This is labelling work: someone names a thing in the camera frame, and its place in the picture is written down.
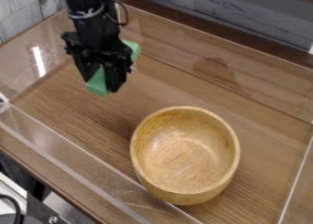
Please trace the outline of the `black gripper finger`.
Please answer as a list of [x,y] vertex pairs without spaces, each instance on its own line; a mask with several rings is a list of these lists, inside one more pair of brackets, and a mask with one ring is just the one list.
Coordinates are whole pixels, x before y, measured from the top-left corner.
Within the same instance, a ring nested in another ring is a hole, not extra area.
[[100,68],[99,62],[91,59],[76,59],[75,63],[83,80],[88,81]]
[[116,92],[123,83],[127,81],[127,73],[129,71],[129,66],[123,61],[105,63],[104,71],[107,91]]

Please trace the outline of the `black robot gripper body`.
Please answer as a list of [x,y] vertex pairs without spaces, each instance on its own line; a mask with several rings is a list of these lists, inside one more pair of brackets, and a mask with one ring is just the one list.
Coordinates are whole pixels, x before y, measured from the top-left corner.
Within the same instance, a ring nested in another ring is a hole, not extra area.
[[100,39],[81,41],[77,32],[64,32],[61,39],[65,43],[64,51],[73,61],[76,59],[91,59],[97,61],[100,66],[105,63],[123,61],[131,65],[131,49],[119,38],[113,38],[108,42],[103,42]]

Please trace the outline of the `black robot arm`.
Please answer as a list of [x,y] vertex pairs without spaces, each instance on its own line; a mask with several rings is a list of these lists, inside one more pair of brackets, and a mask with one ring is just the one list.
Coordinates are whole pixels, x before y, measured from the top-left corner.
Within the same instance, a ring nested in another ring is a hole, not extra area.
[[117,0],[64,0],[75,30],[63,32],[65,53],[72,57],[89,92],[107,96],[119,90],[133,71],[140,47],[120,39],[128,24]]

